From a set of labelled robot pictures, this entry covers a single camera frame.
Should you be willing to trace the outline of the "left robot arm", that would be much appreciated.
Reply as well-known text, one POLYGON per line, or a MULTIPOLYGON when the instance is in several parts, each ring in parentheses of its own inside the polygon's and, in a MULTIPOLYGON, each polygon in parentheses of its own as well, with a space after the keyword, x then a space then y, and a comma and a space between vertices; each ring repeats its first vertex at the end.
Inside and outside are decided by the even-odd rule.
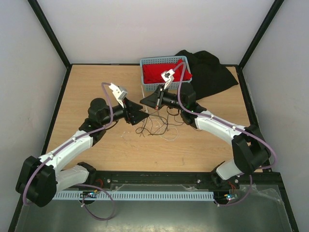
POLYGON ((24 161, 16 184, 23 203, 44 207, 62 190, 78 184, 92 187, 97 180, 93 166, 85 162, 70 169, 65 166, 98 143, 114 121, 124 119, 126 123, 136 125, 148 116, 141 105, 127 98, 114 107, 108 106, 102 98, 93 99, 88 117, 71 138, 45 155, 30 156, 24 161))

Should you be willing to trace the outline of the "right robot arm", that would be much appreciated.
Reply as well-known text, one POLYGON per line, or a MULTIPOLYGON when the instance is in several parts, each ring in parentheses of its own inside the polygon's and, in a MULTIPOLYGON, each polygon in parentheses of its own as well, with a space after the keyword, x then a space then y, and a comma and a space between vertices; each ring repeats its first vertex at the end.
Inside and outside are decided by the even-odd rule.
POLYGON ((216 188, 222 188, 233 176, 252 174, 271 156, 258 127, 236 125, 215 116, 196 102, 196 93, 189 83, 182 84, 176 94, 160 85, 140 102, 155 110, 164 106, 175 108, 180 111, 186 125, 209 132, 232 147, 233 158, 219 164, 212 171, 211 182, 216 188))

